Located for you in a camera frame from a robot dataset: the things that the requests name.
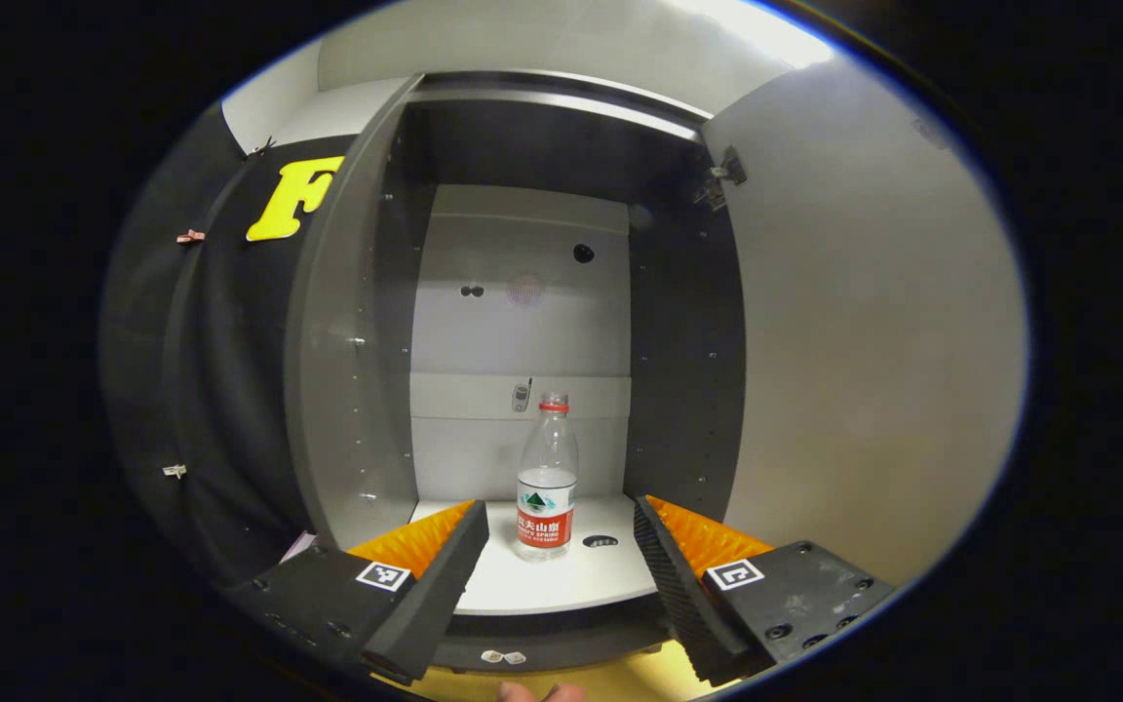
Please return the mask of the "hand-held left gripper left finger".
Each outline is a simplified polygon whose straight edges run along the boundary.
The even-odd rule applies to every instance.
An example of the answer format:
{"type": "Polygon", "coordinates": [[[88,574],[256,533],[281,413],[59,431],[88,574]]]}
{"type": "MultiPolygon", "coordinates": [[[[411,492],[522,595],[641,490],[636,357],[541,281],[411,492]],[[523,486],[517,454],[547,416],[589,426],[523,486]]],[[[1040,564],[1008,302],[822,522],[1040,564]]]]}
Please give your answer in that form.
{"type": "Polygon", "coordinates": [[[423,680],[489,538],[481,499],[349,551],[314,545],[230,591],[232,605],[353,677],[423,680]]]}

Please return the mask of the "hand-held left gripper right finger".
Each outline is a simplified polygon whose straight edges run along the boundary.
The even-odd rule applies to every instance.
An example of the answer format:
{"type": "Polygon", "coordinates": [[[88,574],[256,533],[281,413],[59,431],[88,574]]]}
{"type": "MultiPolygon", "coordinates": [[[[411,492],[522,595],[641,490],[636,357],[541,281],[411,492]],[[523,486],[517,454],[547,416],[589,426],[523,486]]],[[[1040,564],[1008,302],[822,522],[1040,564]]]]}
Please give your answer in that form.
{"type": "Polygon", "coordinates": [[[893,594],[802,539],[772,547],[658,496],[637,496],[636,543],[699,680],[732,683],[832,640],[893,594]]]}

